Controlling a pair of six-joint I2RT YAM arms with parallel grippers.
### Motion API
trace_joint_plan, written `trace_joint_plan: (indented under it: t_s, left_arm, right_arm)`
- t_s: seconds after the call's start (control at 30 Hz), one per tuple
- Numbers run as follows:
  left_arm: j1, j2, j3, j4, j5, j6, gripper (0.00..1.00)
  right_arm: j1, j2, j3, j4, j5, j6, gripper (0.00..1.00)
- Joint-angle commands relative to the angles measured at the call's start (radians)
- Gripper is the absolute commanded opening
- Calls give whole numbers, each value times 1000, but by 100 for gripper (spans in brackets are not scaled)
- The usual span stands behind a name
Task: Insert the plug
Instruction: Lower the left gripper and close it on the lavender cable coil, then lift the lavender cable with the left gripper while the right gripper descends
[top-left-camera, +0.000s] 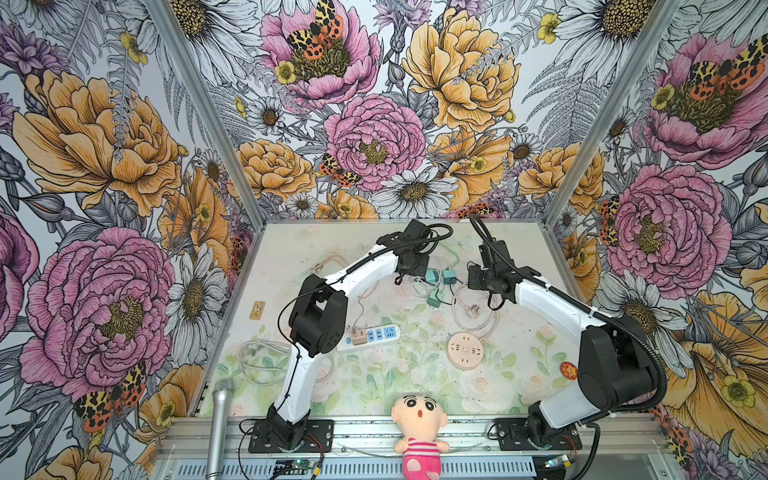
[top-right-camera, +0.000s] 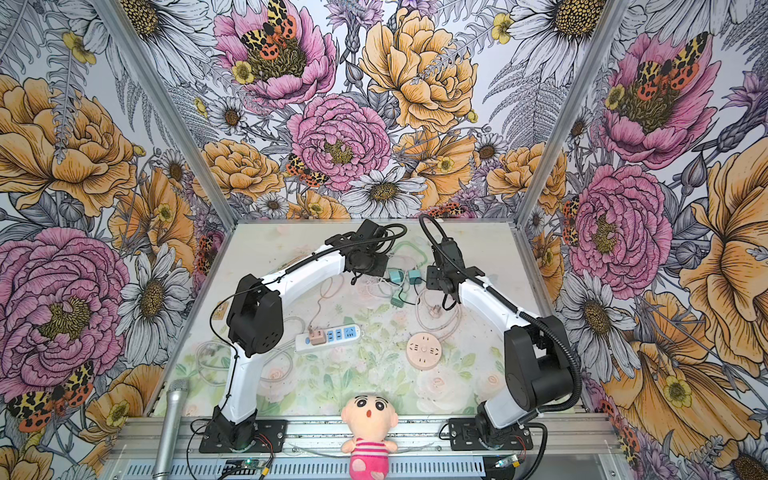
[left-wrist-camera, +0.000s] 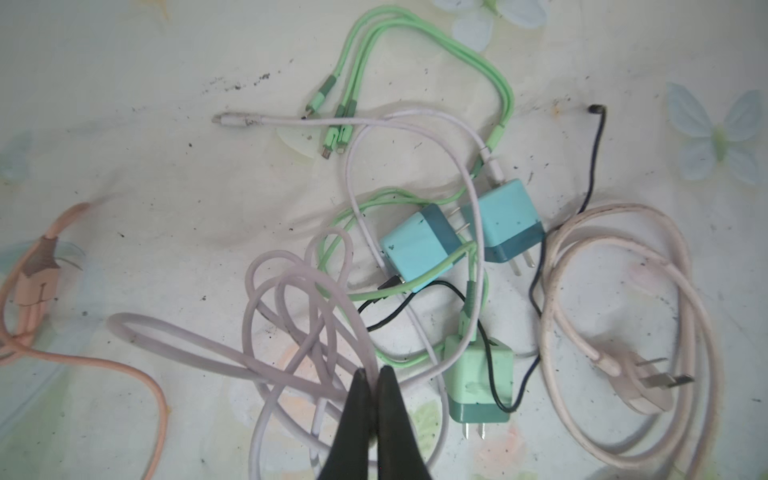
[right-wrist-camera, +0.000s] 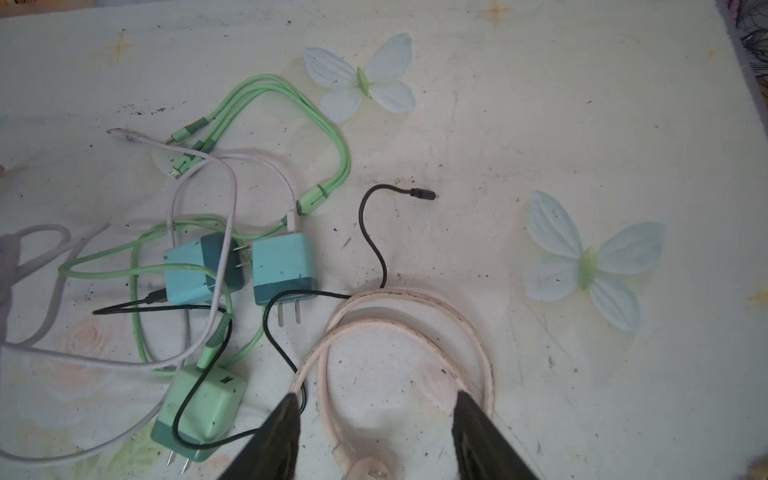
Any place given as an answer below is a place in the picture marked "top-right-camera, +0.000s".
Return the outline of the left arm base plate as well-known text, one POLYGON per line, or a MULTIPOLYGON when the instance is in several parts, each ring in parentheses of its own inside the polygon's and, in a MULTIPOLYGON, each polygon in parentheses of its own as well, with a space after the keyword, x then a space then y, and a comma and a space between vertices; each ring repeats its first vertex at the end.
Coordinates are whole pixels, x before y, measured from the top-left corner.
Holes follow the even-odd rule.
POLYGON ((234 427, 212 422, 206 427, 198 450, 204 454, 280 453, 287 427, 286 420, 248 420, 234 427))

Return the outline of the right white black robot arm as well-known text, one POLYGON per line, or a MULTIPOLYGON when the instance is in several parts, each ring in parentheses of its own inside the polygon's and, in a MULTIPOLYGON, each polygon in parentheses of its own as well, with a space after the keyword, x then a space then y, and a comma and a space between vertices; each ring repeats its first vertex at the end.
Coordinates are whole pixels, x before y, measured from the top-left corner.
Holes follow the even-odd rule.
POLYGON ((434 262, 428 267, 427 288, 440 291, 446 311, 458 305, 480 314, 503 337, 505 388, 477 407, 479 439, 488 447, 514 433, 541 431, 539 450, 523 479, 539 469, 548 444, 548 427, 539 418, 563 412, 581 399, 580 361, 567 338, 564 325, 554 315, 536 316, 515 305, 484 274, 465 264, 460 247, 438 220, 428 214, 418 218, 431 244, 434 262))

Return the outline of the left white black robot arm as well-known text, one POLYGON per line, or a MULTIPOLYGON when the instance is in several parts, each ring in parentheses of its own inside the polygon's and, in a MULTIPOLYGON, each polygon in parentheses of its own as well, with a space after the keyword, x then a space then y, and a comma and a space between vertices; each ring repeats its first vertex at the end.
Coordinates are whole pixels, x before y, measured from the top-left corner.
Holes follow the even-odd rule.
POLYGON ((308 256, 293 265, 264 277, 248 274, 241 278, 226 316, 230 348, 228 380, 222 400, 213 409, 202 434, 202 453, 229 453, 254 450, 259 433, 282 450, 278 438, 287 423, 257 419, 257 395, 261 374, 284 335, 284 308, 306 292, 334 276, 350 273, 382 278, 388 253, 404 237, 407 227, 400 223, 379 225, 365 220, 355 231, 334 235, 308 256))

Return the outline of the white blue power strip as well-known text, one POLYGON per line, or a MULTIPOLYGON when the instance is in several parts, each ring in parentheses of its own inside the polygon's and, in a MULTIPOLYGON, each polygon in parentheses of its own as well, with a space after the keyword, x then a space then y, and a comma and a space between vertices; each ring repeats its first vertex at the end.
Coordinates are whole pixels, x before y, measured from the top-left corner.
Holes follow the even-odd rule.
POLYGON ((295 337, 295 350, 298 354, 308 354, 330 348, 345 347, 357 342, 362 337, 362 330, 357 324, 315 329, 323 329, 327 334, 328 341, 323 345, 309 345, 307 343, 307 338, 310 329, 307 333, 302 333, 295 337))

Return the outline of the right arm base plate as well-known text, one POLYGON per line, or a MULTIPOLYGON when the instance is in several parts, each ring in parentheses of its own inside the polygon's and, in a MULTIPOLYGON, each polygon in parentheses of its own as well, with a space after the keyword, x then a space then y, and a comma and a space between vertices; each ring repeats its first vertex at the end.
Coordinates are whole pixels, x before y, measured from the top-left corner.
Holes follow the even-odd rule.
POLYGON ((481 416, 450 418, 448 430, 452 451, 523 451, 533 448, 529 430, 517 424, 496 428, 481 416))

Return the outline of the pink charger plug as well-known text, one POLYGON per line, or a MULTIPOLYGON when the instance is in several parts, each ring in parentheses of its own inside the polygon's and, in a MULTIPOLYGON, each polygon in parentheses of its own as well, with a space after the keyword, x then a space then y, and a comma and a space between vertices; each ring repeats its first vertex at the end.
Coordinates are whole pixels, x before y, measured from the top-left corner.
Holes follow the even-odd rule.
POLYGON ((309 345, 323 345, 328 341, 326 332, 323 329, 311 329, 308 333, 307 343, 309 345))

